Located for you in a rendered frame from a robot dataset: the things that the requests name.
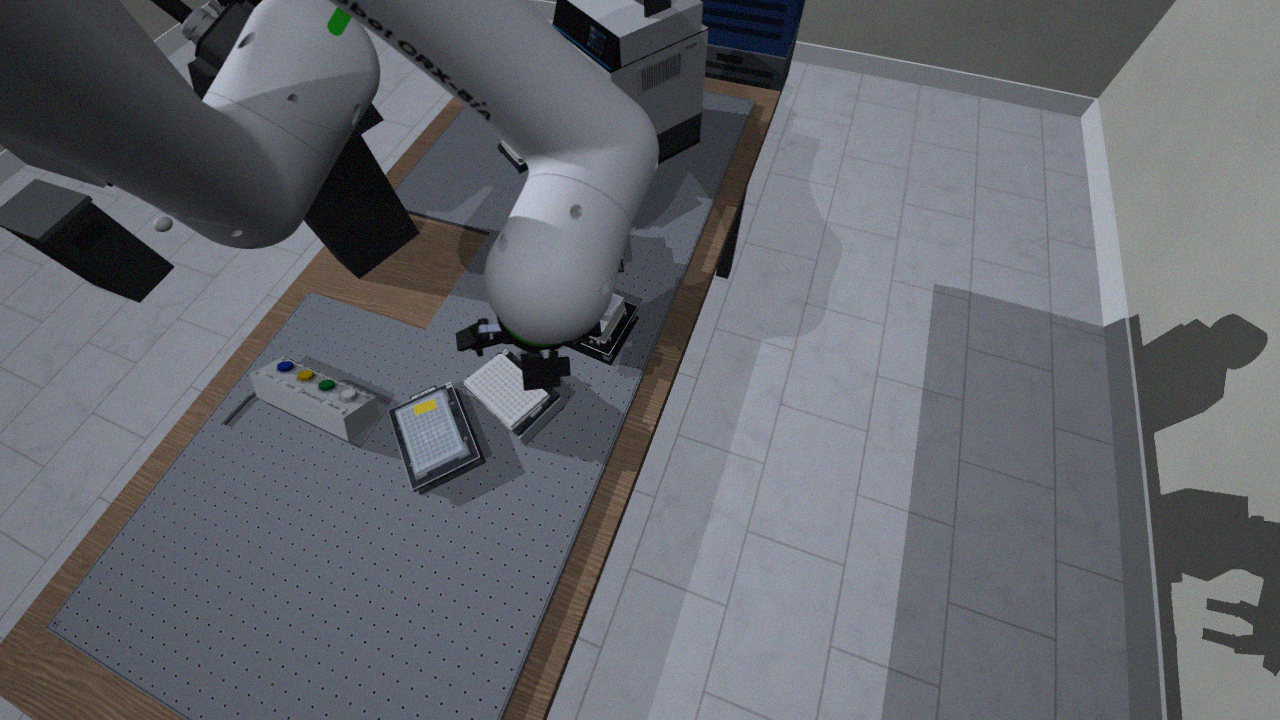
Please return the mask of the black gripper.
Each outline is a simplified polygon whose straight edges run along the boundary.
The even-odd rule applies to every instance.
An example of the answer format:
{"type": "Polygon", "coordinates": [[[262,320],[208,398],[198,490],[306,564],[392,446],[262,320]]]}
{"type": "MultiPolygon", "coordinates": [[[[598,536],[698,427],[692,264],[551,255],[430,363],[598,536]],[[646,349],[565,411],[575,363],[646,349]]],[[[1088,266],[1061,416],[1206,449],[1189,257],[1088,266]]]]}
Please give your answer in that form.
{"type": "MultiPolygon", "coordinates": [[[[589,331],[586,334],[582,334],[581,337],[573,340],[573,346],[579,346],[581,343],[582,345],[590,343],[589,336],[593,337],[602,336],[600,322],[598,322],[596,325],[594,325],[593,329],[589,331]]],[[[500,327],[498,324],[492,324],[492,320],[488,320],[486,318],[481,318],[474,325],[468,325],[463,331],[457,332],[456,342],[457,342],[457,351],[463,352],[465,350],[471,348],[476,351],[477,357],[483,356],[483,348],[494,345],[500,345],[502,342],[503,345],[512,345],[500,332],[500,327]]]]}

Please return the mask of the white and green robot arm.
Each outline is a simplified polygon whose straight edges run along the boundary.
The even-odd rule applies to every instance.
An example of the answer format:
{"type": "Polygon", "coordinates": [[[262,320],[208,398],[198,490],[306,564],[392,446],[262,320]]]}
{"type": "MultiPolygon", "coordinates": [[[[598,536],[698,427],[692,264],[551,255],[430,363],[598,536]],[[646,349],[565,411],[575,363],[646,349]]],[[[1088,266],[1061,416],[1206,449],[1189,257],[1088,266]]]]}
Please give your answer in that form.
{"type": "Polygon", "coordinates": [[[0,0],[0,135],[212,242],[269,247],[305,220],[378,94],[365,26],[526,161],[484,287],[525,350],[524,391],[561,387],[556,348],[604,316],[657,174],[657,131],[632,97],[529,0],[211,0],[218,18],[151,1],[196,45],[204,100],[65,0],[0,0]]]}

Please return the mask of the light grey button panel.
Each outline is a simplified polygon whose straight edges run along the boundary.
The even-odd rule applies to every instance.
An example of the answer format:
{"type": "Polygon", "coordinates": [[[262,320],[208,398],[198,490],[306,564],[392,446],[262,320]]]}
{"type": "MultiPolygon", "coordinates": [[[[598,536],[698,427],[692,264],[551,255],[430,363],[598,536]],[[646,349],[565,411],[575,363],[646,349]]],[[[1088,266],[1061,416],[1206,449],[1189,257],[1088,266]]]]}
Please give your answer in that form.
{"type": "Polygon", "coordinates": [[[285,356],[250,373],[250,378],[255,392],[221,421],[224,425],[250,398],[257,396],[273,407],[361,448],[388,409],[378,402],[376,396],[285,356]]]}

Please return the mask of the clear plastic lid with yellow tape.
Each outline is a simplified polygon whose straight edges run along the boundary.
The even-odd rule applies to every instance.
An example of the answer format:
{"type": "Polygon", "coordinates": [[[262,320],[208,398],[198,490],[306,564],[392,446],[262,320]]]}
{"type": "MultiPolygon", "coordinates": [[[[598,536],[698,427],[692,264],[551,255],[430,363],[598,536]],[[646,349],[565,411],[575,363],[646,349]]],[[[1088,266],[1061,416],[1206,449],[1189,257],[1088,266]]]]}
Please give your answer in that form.
{"type": "Polygon", "coordinates": [[[413,473],[465,452],[442,389],[396,410],[413,473]]]}

